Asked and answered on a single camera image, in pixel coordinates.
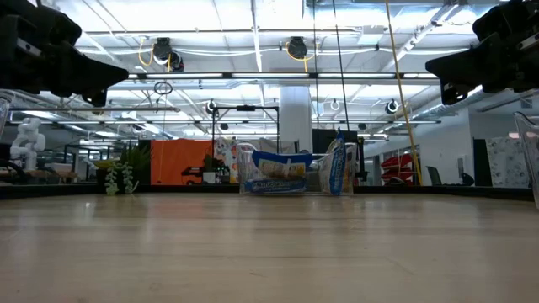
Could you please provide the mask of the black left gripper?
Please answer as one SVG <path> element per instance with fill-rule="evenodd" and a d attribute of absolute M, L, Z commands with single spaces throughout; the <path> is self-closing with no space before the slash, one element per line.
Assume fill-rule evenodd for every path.
<path fill-rule="evenodd" d="M 74 49 L 82 29 L 64 13 L 24 0 L 1 0 L 1 88 L 83 95 L 104 107 L 107 89 L 129 77 L 121 67 Z"/>

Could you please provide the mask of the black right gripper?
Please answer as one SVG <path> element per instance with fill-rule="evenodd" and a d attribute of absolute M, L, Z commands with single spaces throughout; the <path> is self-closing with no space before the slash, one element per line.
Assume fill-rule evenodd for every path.
<path fill-rule="evenodd" d="M 478 85 L 485 93 L 538 88 L 537 1 L 502 2 L 477 19 L 472 29 L 479 40 L 476 47 L 425 63 L 425 69 L 442 81 L 443 104 L 463 101 L 480 90 Z"/>

